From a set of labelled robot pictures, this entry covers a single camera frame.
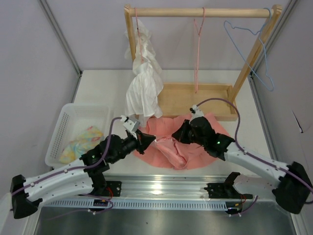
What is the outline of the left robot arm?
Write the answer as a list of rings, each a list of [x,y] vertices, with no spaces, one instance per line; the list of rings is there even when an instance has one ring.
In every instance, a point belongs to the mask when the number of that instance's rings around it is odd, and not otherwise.
[[[156,137],[142,133],[127,134],[125,139],[109,135],[95,148],[73,162],[48,173],[25,178],[17,175],[12,178],[12,211],[15,219],[34,214],[55,200],[76,195],[100,196],[107,189],[103,173],[110,165],[124,159],[133,151],[144,154]]]

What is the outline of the pink skirt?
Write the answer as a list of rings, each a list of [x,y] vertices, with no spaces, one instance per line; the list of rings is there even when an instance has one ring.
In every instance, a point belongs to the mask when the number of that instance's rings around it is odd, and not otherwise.
[[[202,146],[192,143],[183,144],[172,137],[185,120],[191,119],[191,114],[175,118],[150,118],[141,132],[156,136],[144,154],[134,151],[133,155],[147,164],[175,170],[191,170],[206,167],[216,159],[210,156]]]

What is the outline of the pink wire hanger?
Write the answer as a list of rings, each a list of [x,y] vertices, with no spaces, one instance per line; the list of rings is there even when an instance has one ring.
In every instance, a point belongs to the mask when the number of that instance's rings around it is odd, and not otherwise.
[[[201,45],[201,32],[202,32],[202,28],[203,28],[203,24],[204,24],[204,20],[205,20],[205,8],[202,8],[202,22],[201,25],[198,26],[197,25],[197,21],[196,19],[194,19],[194,30],[197,36],[197,46],[196,46],[196,54],[195,54],[195,67],[194,67],[194,84],[195,84],[195,93],[198,92],[198,85],[199,85],[199,76],[198,76],[198,72],[199,72],[199,65],[200,65],[200,45]]]

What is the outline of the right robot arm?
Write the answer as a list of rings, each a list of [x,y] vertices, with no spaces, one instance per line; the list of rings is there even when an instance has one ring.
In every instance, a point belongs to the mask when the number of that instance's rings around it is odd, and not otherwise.
[[[223,191],[228,197],[237,194],[252,194],[274,200],[281,208],[299,214],[307,201],[313,186],[303,167],[298,162],[287,164],[253,154],[241,147],[227,135],[216,132],[204,117],[185,120],[172,134],[184,144],[196,143],[212,157],[230,162],[253,172],[254,177],[238,173],[234,180],[224,184]]]

